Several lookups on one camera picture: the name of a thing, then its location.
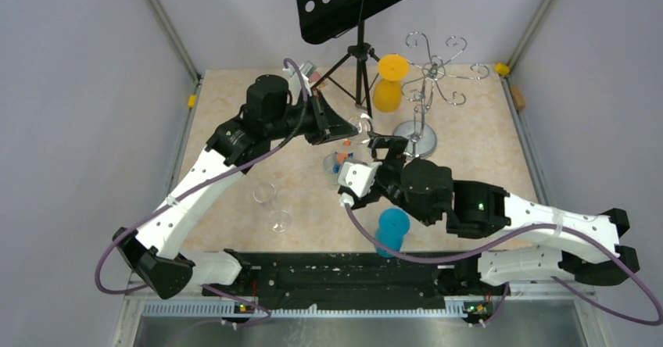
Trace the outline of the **clear wine glass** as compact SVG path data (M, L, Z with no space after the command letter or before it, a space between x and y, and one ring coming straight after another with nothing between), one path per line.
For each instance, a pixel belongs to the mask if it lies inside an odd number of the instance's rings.
M347 138L348 145L365 145L370 141L369 133L374 130L372 118L367 113L361 113L348 119L356 129L357 134Z

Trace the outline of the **orange plastic wine glass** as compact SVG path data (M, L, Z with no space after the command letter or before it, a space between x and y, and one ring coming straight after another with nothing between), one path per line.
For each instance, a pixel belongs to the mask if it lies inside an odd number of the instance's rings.
M374 107L382 113L393 113L401 104L401 81L409 72L409 64L401 55L388 54L378 61L377 71L379 81L374 90Z

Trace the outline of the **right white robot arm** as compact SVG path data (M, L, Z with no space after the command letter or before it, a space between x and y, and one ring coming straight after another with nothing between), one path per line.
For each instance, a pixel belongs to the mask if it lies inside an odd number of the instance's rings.
M599 215L556 209L526 200L504 188L480 181L455 180L449 167L427 159L406 160L405 138L370 134L368 146L378 159L369 202L380 197L425 226L446 222L459 238L495 238L510 233L532 243L525 249L481 252L458 273L460 287L478 294L488 285L548 278L594 286L615 286L640 270L636 250L619 239L630 228L625 210Z

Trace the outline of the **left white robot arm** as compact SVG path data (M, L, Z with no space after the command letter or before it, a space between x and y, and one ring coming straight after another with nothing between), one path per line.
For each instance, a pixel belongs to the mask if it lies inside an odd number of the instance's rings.
M181 253L184 240L233 183L297 136L322 145L357 133L305 80L259 76L239 113L216 128L162 204L137 227L115 233L116 247L146 287L170 299L195 275L194 261Z

